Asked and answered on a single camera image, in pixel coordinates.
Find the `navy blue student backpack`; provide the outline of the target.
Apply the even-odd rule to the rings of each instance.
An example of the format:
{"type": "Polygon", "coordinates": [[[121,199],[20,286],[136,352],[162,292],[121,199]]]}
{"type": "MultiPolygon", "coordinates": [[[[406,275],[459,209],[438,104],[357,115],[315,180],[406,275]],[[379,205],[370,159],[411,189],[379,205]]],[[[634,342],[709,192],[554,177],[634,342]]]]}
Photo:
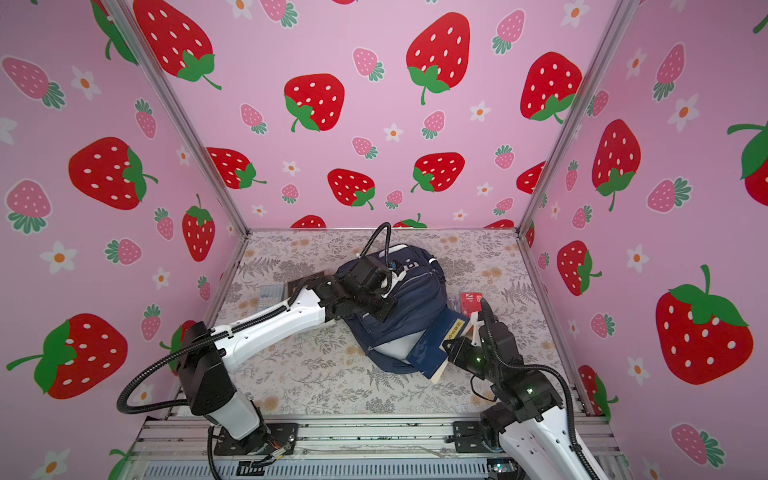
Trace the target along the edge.
{"type": "Polygon", "coordinates": [[[399,375],[419,372],[406,356],[448,308],[445,275],[438,260],[418,246],[398,244],[372,253],[394,274],[389,297],[397,300],[385,321],[378,321],[355,305],[344,317],[364,353],[381,370],[399,375]]]}

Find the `dark blue Chinese book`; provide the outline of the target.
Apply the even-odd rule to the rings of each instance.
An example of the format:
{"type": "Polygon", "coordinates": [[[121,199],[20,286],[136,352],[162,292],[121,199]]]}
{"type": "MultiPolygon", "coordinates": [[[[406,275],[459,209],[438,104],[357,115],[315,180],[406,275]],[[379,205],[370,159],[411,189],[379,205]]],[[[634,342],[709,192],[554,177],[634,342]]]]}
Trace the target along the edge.
{"type": "Polygon", "coordinates": [[[469,322],[469,318],[460,312],[443,309],[410,350],[406,360],[432,383],[437,383],[448,363],[443,343],[462,336],[469,322]]]}

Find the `brown black scroll book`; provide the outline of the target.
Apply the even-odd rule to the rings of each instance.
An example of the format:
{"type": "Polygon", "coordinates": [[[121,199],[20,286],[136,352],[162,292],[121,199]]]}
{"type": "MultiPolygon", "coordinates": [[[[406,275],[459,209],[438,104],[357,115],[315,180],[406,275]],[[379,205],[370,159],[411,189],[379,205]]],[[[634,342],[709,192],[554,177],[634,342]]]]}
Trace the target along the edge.
{"type": "Polygon", "coordinates": [[[303,287],[305,287],[308,283],[315,281],[325,275],[324,271],[315,272],[310,275],[290,280],[286,284],[286,290],[285,295],[287,297],[292,296],[296,291],[301,290],[303,287]]]}

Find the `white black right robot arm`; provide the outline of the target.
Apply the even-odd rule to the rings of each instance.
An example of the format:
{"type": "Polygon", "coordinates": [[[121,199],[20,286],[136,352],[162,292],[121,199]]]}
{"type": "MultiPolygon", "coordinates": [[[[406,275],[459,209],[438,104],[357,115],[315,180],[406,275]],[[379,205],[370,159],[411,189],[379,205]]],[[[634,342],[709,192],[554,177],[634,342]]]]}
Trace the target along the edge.
{"type": "Polygon", "coordinates": [[[491,383],[496,403],[482,412],[479,436],[503,450],[530,479],[605,479],[575,426],[568,382],[555,369],[524,362],[514,336],[480,329],[480,344],[446,340],[448,361],[491,383]]]}

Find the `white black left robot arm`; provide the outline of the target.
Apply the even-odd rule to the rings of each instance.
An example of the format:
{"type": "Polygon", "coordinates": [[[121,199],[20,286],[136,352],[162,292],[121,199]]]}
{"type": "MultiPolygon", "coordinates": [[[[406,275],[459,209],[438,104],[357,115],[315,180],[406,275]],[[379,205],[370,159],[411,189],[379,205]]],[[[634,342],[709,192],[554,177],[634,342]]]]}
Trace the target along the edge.
{"type": "Polygon", "coordinates": [[[365,256],[332,275],[302,279],[290,297],[257,314],[213,328],[189,328],[177,372],[191,414],[224,427],[236,440],[260,430],[258,409],[231,373],[280,341],[338,318],[358,313],[387,318],[397,303],[396,284],[391,261],[365,256]]]}

